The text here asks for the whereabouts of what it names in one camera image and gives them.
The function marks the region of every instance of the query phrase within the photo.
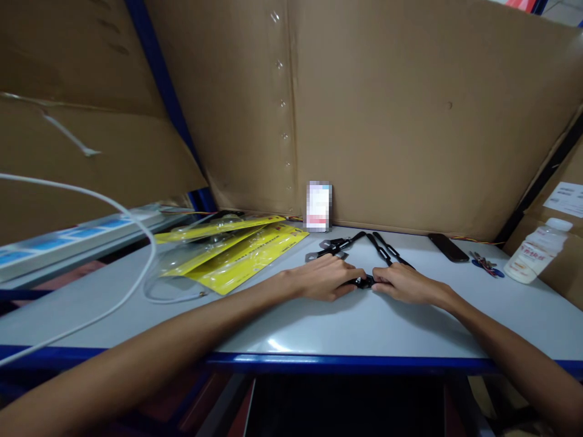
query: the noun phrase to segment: black phone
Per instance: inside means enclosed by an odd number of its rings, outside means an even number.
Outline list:
[[[458,246],[443,234],[427,235],[431,242],[450,260],[451,262],[468,262],[467,256]]]

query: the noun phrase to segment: table surface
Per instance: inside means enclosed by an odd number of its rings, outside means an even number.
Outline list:
[[[349,237],[359,229],[335,227],[310,234],[240,289],[282,269],[302,265],[323,239]],[[540,280],[523,285],[493,278],[471,263],[450,262],[427,237],[381,232],[419,272],[450,284],[484,313],[519,333],[555,360],[583,361],[583,312]],[[478,251],[501,268],[508,256],[495,246],[457,241],[462,250]],[[0,318],[0,345],[33,345],[85,322],[117,303],[132,285],[149,248],[83,277],[30,305]],[[371,273],[382,266],[368,239],[347,250],[348,262]],[[156,296],[175,297],[189,290],[158,284]],[[212,300],[217,294],[190,302],[157,305],[135,294],[118,311],[55,344],[70,348],[110,348],[146,329]],[[287,302],[241,329],[217,351],[271,356],[433,357],[475,359],[485,354],[465,328],[449,314],[431,306],[407,305],[357,290],[336,302],[297,299]]]

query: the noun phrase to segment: white bottle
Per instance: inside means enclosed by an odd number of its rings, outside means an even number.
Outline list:
[[[563,243],[572,223],[559,218],[549,218],[545,226],[540,226],[528,235],[504,266],[504,273],[512,279],[531,283],[563,250]]]

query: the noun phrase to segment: yellow packaging card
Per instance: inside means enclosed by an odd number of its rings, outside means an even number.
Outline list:
[[[246,238],[250,237],[251,235],[258,232],[260,229],[266,227],[267,225],[260,225],[254,226],[248,229],[241,229],[240,231],[234,231],[230,238],[226,241],[222,242],[222,244],[214,245],[211,249],[205,251],[204,253],[195,256],[191,260],[185,262],[184,264],[165,272],[162,276],[182,276],[192,269],[197,268],[202,263],[209,261],[209,259],[217,256],[220,253],[223,253],[227,249],[232,248],[235,244],[239,243],[240,241],[245,240]]]
[[[159,243],[179,242],[184,240],[194,240],[210,235],[220,234],[221,232],[236,231],[237,229],[250,228],[259,225],[269,225],[274,222],[282,222],[285,218],[278,215],[269,215],[268,217],[255,217],[242,222],[232,223],[212,223],[209,225],[182,228],[183,230],[173,230],[163,234],[156,234],[156,241]]]
[[[184,276],[225,295],[309,234],[293,226],[273,223]]]

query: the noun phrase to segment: cardboard box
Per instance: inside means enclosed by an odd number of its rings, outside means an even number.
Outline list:
[[[220,207],[491,240],[583,100],[581,30],[488,0],[146,0]]]
[[[157,91],[123,0],[0,4],[0,172],[142,206],[206,186]],[[87,147],[87,157],[48,114]],[[0,245],[113,210],[87,195],[0,180]]]
[[[508,239],[504,251],[509,255],[514,253],[528,234],[534,232],[538,226],[544,225],[551,217],[571,222],[573,229],[563,251],[542,272],[540,278],[583,310],[583,218],[544,206],[560,182],[583,185],[583,138],[571,150],[530,208],[525,211],[524,218]]]

